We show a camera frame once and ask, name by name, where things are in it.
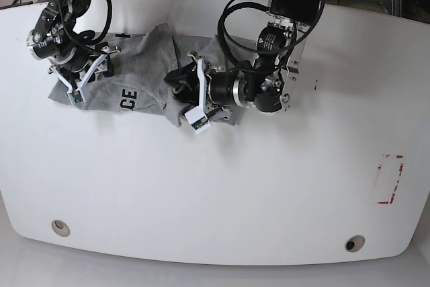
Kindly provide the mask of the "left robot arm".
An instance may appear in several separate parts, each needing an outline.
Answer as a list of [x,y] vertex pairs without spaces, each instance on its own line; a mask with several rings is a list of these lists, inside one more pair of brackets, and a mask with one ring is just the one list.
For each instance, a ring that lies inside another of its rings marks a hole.
[[[250,106],[265,114],[286,110],[289,89],[298,74],[292,60],[297,48],[316,27],[326,0],[270,0],[268,6],[230,1],[218,20],[217,41],[226,63],[216,66],[192,51],[189,64],[164,78],[173,97],[186,105],[183,117],[196,132],[213,121],[230,120],[236,109]],[[262,29],[254,48],[234,40],[226,29],[229,15],[242,9],[269,14],[273,21]]]

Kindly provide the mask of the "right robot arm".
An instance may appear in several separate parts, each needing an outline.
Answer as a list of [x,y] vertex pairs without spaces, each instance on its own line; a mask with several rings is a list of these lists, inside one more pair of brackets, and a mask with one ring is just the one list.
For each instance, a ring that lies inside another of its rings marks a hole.
[[91,0],[49,0],[29,33],[27,46],[33,57],[50,61],[50,73],[66,87],[72,104],[86,100],[84,88],[97,75],[114,76],[111,55],[120,48],[105,42],[112,16],[112,0],[105,0],[107,15],[100,34],[93,30],[74,31],[78,18],[89,9]]

